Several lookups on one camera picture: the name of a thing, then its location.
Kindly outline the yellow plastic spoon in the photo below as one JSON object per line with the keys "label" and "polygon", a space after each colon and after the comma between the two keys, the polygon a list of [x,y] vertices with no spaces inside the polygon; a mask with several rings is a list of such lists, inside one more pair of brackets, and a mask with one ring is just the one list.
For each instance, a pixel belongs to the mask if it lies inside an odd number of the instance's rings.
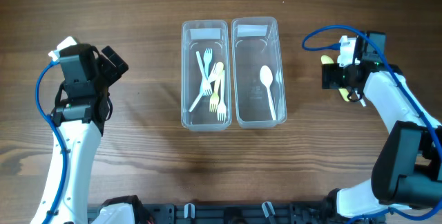
{"label": "yellow plastic spoon", "polygon": [[[327,55],[322,55],[320,59],[321,59],[322,64],[333,64],[334,63],[333,59]],[[346,88],[340,88],[338,91],[339,91],[341,97],[344,99],[344,101],[348,102],[349,101],[349,99],[347,98],[348,90]]]}

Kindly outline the white spoon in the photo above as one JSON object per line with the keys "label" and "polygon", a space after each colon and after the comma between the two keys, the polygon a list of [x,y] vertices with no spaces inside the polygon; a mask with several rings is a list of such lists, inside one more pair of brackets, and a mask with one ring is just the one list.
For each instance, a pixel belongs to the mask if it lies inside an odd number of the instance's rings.
{"label": "white spoon", "polygon": [[272,118],[272,120],[276,120],[275,106],[273,103],[273,98],[272,98],[271,89],[270,89],[271,84],[273,82],[273,74],[271,72],[271,69],[267,65],[262,66],[262,68],[260,69],[260,81],[265,86],[265,88],[267,90],[271,118]]}
{"label": "white spoon", "polygon": [[361,103],[361,105],[362,105],[363,107],[366,107],[366,103],[365,103],[364,99],[361,99],[359,102]]}

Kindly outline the white fork handle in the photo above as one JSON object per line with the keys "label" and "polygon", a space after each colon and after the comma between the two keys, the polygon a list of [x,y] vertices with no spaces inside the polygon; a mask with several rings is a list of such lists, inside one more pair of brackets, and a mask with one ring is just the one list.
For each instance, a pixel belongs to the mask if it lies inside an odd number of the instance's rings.
{"label": "white fork handle", "polygon": [[202,92],[203,96],[212,95],[211,85],[207,79],[207,76],[205,75],[204,66],[203,66],[202,58],[201,58],[199,51],[196,52],[196,57],[197,57],[198,66],[200,68],[200,72],[202,75],[202,85],[201,85],[202,89],[200,91]]}

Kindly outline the light blue plastic fork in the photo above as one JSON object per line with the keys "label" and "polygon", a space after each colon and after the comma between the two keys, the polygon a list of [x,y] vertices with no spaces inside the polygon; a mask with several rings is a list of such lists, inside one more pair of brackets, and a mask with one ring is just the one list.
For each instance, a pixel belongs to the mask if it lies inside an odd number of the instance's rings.
{"label": "light blue plastic fork", "polygon": [[213,49],[207,48],[204,52],[203,62],[204,62],[204,72],[205,72],[205,75],[207,76],[208,81],[209,81],[209,67],[210,67],[212,57],[213,57]]}

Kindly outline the white fork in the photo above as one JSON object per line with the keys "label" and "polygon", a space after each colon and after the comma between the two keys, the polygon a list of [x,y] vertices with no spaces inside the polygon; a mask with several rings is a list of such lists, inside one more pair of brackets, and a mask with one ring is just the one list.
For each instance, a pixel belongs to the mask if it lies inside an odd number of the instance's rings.
{"label": "white fork", "polygon": [[199,103],[199,101],[201,100],[201,98],[203,97],[202,92],[200,91],[199,94],[197,95],[196,99],[193,101],[189,111],[192,112],[194,110],[194,108],[197,106],[197,104]]}

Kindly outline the yellow plastic fork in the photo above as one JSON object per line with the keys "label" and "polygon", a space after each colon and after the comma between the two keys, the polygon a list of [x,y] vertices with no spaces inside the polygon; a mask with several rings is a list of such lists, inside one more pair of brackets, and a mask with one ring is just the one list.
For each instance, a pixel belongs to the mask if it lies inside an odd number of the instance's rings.
{"label": "yellow plastic fork", "polygon": [[221,74],[224,70],[224,64],[222,62],[218,62],[215,64],[215,66],[212,69],[211,72],[211,79],[209,80],[210,82],[214,82],[214,87],[213,87],[213,94],[210,97],[210,105],[209,105],[209,110],[212,113],[215,113],[217,111],[218,108],[218,102],[219,102],[219,95],[218,95],[218,91],[219,91],[219,87],[220,87],[220,81],[221,81]]}

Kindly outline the white fork diagonal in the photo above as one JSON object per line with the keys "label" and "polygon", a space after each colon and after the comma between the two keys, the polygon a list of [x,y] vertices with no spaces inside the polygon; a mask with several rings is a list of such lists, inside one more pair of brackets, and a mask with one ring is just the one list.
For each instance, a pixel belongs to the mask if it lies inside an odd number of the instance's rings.
{"label": "white fork diagonal", "polygon": [[226,120],[226,116],[227,116],[227,107],[226,104],[224,102],[224,93],[225,93],[225,70],[222,71],[222,74],[220,76],[220,102],[218,104],[218,109],[217,109],[217,117],[218,120],[221,122],[224,122]]}

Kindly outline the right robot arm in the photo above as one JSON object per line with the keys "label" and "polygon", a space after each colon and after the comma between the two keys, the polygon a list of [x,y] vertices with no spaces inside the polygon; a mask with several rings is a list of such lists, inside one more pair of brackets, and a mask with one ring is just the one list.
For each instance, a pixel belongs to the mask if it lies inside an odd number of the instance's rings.
{"label": "right robot arm", "polygon": [[369,180],[339,189],[335,210],[353,223],[397,213],[415,221],[441,209],[441,123],[421,106],[400,68],[384,55],[385,34],[343,35],[328,47],[336,62],[322,65],[322,88],[344,89],[351,102],[368,99],[388,137]]}

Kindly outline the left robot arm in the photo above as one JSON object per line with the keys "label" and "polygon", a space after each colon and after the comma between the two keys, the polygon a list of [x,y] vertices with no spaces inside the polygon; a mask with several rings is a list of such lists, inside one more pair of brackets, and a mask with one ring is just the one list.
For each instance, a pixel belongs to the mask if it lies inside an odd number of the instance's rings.
{"label": "left robot arm", "polygon": [[49,52],[47,73],[61,66],[54,107],[45,113],[35,86],[35,104],[53,134],[52,156],[44,192],[33,223],[87,223],[90,175],[104,125],[113,114],[109,88],[128,70],[110,47],[98,50],[67,37]]}

